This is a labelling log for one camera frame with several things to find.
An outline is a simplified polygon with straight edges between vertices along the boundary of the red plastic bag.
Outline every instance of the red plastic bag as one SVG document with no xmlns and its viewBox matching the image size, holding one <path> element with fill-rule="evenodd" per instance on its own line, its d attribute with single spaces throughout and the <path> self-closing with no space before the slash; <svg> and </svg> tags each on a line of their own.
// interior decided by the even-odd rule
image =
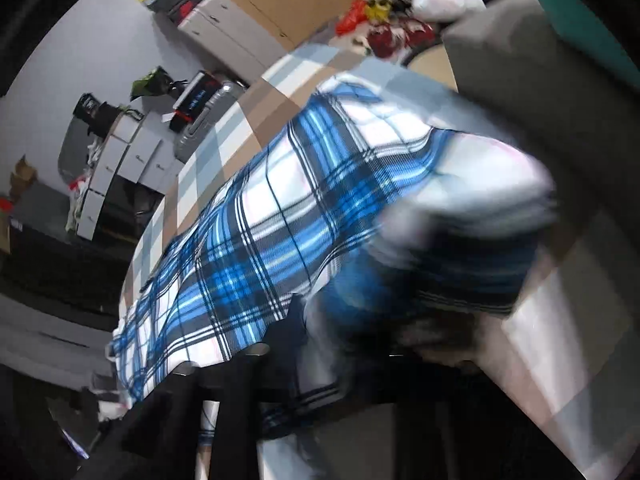
<svg viewBox="0 0 640 480">
<path fill-rule="evenodd" d="M 353 32 L 359 23 L 366 22 L 364 8 L 367 6 L 365 0 L 354 0 L 344 17 L 335 25 L 335 33 L 338 36 Z"/>
</svg>

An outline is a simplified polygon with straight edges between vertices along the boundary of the drawer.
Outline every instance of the drawer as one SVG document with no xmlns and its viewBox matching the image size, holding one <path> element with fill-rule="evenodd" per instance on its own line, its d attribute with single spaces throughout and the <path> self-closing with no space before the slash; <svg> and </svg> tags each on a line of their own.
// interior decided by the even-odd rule
<svg viewBox="0 0 640 480">
<path fill-rule="evenodd" d="M 76 234 L 87 240 L 94 238 L 95 225 L 98 222 L 100 211 L 102 210 L 102 204 L 104 203 L 104 196 L 88 189 L 84 196 L 84 204 L 82 205 L 82 212 L 80 213 L 80 221 L 78 222 L 78 228 Z"/>
<path fill-rule="evenodd" d="M 266 66 L 262 65 L 255 56 L 197 10 L 182 20 L 178 28 L 249 83 L 260 79 L 266 70 Z"/>
<path fill-rule="evenodd" d="M 231 0 L 204 0 L 197 10 L 265 67 L 270 67 L 287 53 L 265 28 Z"/>
<path fill-rule="evenodd" d="M 171 167 L 164 172 L 164 178 L 160 182 L 158 191 L 162 194 L 166 194 L 174 184 L 175 179 L 178 178 L 180 171 L 184 168 L 184 164 L 175 159 Z"/>
<path fill-rule="evenodd" d="M 174 144 L 163 139 L 146 165 L 139 180 L 140 184 L 162 192 L 162 183 L 174 161 Z"/>
<path fill-rule="evenodd" d="M 139 121 L 129 115 L 122 114 L 112 127 L 111 131 L 113 135 L 124 140 L 128 144 L 131 142 L 131 139 L 133 139 L 133 136 L 136 134 L 139 126 Z"/>
<path fill-rule="evenodd" d="M 94 169 L 89 188 L 101 194 L 107 194 L 113 175 L 118 170 L 127 143 L 114 136 L 107 137 L 100 159 Z"/>
<path fill-rule="evenodd" d="M 149 128 L 145 128 L 143 123 L 124 156 L 118 174 L 127 180 L 137 182 L 159 143 L 160 137 Z"/>
</svg>

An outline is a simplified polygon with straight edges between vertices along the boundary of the teal object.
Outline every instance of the teal object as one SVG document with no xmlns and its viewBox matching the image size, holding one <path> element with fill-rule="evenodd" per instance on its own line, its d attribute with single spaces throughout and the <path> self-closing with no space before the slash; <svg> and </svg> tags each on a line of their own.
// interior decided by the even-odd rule
<svg viewBox="0 0 640 480">
<path fill-rule="evenodd" d="M 640 70 L 602 21 L 580 0 L 538 0 L 563 40 L 640 90 Z"/>
</svg>

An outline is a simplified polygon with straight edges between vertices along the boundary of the white wall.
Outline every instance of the white wall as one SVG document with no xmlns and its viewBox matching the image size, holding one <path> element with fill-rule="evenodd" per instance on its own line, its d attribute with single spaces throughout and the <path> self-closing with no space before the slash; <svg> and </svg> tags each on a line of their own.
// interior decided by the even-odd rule
<svg viewBox="0 0 640 480">
<path fill-rule="evenodd" d="M 58 154 L 80 95 L 126 104 L 132 81 L 157 65 L 182 79 L 218 64 L 137 0 L 79 0 L 0 98 L 0 192 L 23 154 L 41 182 L 66 191 Z"/>
</svg>

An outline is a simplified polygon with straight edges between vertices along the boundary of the blue plaid fabric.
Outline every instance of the blue plaid fabric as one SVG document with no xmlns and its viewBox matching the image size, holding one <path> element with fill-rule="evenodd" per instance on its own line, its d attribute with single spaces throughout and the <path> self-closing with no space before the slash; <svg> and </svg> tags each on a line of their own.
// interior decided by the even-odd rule
<svg viewBox="0 0 640 480">
<path fill-rule="evenodd" d="M 326 281 L 380 211 L 430 176 L 452 134 L 364 86 L 321 86 L 142 286 L 113 341 L 132 400 L 179 362 L 215 364 L 259 341 L 293 293 Z"/>
</svg>

